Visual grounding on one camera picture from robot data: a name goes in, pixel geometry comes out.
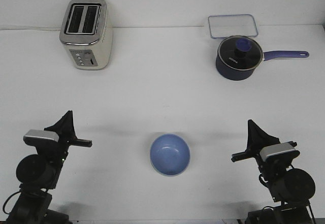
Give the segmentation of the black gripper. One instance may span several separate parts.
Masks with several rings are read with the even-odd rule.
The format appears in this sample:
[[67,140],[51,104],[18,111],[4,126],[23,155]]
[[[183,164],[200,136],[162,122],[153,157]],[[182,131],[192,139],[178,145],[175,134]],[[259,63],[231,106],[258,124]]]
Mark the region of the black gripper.
[[44,130],[58,134],[58,136],[54,137],[54,141],[57,143],[54,151],[55,163],[63,163],[66,160],[70,146],[92,146],[91,140],[78,139],[76,137],[72,110],[67,111],[58,122],[52,126],[44,128]]
[[[258,169],[263,176],[282,176],[291,166],[293,159],[300,155],[296,149],[294,152],[272,156],[264,162],[259,152],[267,146],[279,144],[280,140],[274,136],[268,135],[252,119],[248,120],[248,138],[246,150],[232,154],[231,161],[237,162],[249,158],[254,158]],[[289,141],[295,148],[296,142]]]

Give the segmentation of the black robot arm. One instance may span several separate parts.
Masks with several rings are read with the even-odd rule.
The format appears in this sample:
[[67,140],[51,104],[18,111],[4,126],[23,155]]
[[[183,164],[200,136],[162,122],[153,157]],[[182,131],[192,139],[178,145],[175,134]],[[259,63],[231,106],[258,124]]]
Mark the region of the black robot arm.
[[69,147],[91,147],[92,141],[77,138],[71,110],[52,126],[29,130],[23,140],[37,152],[16,168],[19,197],[5,223],[70,223],[67,214],[49,209],[52,195],[48,191],[56,188]]
[[254,158],[258,179],[279,206],[266,206],[250,211],[245,223],[315,223],[310,199],[315,194],[315,182],[304,170],[292,162],[300,155],[294,141],[281,143],[263,131],[253,120],[248,120],[247,147],[232,154],[233,162]]

